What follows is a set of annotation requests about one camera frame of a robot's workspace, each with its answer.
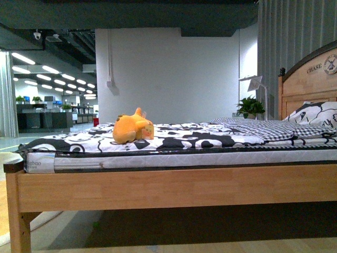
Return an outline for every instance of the security camera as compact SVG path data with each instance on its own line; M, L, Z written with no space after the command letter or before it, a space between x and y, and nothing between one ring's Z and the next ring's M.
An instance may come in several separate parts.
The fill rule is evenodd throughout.
M39 33L37 29L36 32L34 33L34 37L36 40L39 40L41 38L41 33Z

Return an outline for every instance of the bed leg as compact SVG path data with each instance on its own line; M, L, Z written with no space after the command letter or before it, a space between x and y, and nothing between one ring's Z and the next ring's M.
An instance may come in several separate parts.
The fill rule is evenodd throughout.
M24 173L6 174L7 201L9 217L9 233L11 236L12 253L31 253L31 220L34 213L21 213L19 210L18 175Z

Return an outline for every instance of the clock emblem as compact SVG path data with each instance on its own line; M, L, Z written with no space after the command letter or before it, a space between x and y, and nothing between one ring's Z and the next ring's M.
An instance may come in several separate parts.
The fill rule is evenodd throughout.
M326 74L334 74L337 72L337 55L330 55L324 62L324 71Z

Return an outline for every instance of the orange stuffed animal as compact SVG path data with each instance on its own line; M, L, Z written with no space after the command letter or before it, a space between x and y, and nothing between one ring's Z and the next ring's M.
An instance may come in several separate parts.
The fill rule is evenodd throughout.
M118 115L112 136L118 144L132 142L138 139L154 138L153 123L142 115L142 109L137 108L135 114Z

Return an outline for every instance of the green plant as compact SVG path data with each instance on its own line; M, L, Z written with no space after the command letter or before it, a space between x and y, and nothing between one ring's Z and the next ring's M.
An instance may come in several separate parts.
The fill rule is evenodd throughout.
M238 113L243 114L245 119L248 117L248 114L252 114L256 117L257 114L265 112L262 103L251 96L240 100L240 102L241 103L237 104L237 106L240 107Z
M25 98L23 96L17 96L16 99L15 99L15 101L17 101L17 102L25 102L26 100L25 100Z
M69 110L69 109L71 109L72 107L71 107L71 105L70 104L63 104L62 105L62 109L63 110Z
M42 102L42 99L39 96L34 96L33 101L34 102Z

